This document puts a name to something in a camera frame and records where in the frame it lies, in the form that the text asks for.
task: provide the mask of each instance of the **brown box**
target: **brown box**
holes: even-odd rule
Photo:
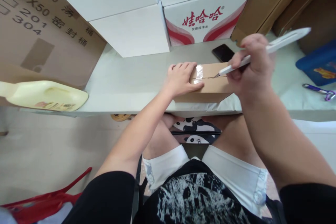
[[[213,77],[219,70],[227,67],[228,63],[215,63],[198,65],[190,76],[189,82],[194,84],[199,81],[205,83],[204,87],[192,93],[187,93],[174,98],[175,102],[183,103],[220,103],[232,94],[226,76]]]
[[[311,1],[313,0],[293,0],[275,21],[272,28],[275,35],[282,36],[287,30],[292,28],[302,11],[309,5],[309,3],[311,3]]]
[[[84,89],[106,45],[66,0],[0,0],[0,27],[0,62],[14,71],[0,81],[11,83],[47,79]]]
[[[253,33],[267,34],[274,21],[292,0],[248,0],[231,35],[232,41],[241,40]]]
[[[305,54],[336,39],[336,0],[313,0],[293,24],[293,29],[311,27],[298,41]]]

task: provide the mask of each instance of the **floor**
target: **floor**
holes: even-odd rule
[[[336,122],[295,122],[336,172]],[[9,131],[0,136],[0,205],[61,189],[92,166],[69,191],[81,192],[127,124],[109,115],[71,118],[0,107],[0,125]],[[268,184],[268,195],[277,198],[271,179]]]

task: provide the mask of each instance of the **white shorts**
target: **white shorts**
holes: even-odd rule
[[[149,189],[153,192],[180,169],[189,158],[180,145],[154,159],[143,159]],[[251,213],[261,217],[260,209],[266,201],[268,172],[246,163],[209,145],[202,162],[230,189],[238,201]]]

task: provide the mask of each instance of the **leg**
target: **leg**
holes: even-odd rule
[[[222,134],[213,146],[246,163],[266,168],[252,143],[242,114],[204,117],[222,130]]]
[[[169,131],[169,128],[179,120],[182,119],[164,114],[142,153],[151,191],[163,185],[170,175],[189,161],[184,148]]]
[[[222,130],[202,161],[250,212],[261,216],[267,170],[258,156],[242,114],[203,118]]]

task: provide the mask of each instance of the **red stool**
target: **red stool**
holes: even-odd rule
[[[0,207],[7,208],[18,224],[31,224],[38,222],[57,213],[65,202],[71,202],[74,205],[82,193],[70,195],[66,192],[77,184],[77,182],[91,170],[92,167],[89,167],[82,175],[61,190],[5,204]]]

